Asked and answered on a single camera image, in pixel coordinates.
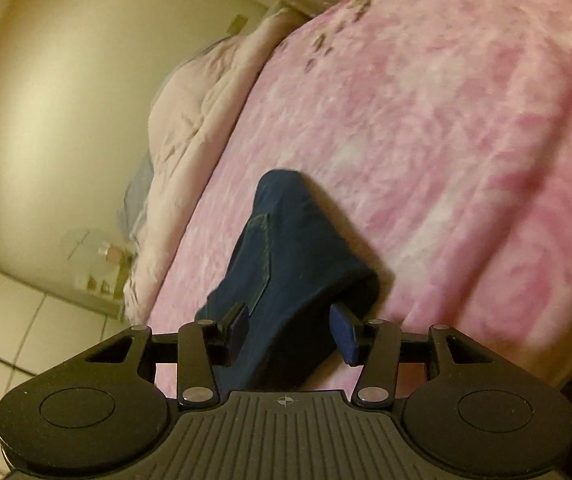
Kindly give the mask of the grey blue pillow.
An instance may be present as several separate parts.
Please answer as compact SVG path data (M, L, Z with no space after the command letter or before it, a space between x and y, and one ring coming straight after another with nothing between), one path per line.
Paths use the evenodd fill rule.
M147 217L147 200L153 178L153 166L146 152L140 166L124 191L117 210L118 227L126 240L134 240Z

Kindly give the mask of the dark blue denim jeans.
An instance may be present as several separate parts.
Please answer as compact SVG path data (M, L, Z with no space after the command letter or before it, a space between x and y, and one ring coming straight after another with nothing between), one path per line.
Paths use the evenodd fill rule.
M248 309L249 330L236 359L214 367L220 393L299 389L336 349L331 306L363 318L379 292L376 271L352 252L303 175L269 171L223 280L196 315L221 321L235 304Z

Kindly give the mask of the pink floral fleece blanket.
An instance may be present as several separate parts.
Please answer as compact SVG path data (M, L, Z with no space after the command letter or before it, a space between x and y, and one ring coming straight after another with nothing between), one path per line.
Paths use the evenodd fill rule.
M572 377L572 0L344 0L250 92L149 324L222 280L260 178L305 174L378 273L374 314Z

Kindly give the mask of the pale pink quilted duvet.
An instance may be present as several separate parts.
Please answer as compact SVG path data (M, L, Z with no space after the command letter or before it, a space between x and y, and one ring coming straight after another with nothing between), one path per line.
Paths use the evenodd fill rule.
M206 47L167 75L148 117L151 180L129 232L136 257L124 314L144 324L191 216L264 65L307 17L281 4L247 35Z

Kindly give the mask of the small bedside table with items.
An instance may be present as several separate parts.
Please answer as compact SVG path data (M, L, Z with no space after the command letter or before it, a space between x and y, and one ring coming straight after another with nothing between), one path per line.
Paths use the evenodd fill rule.
M104 231L80 228L62 235L62 252L76 289L116 308L115 318L126 318L126 281L134 252Z

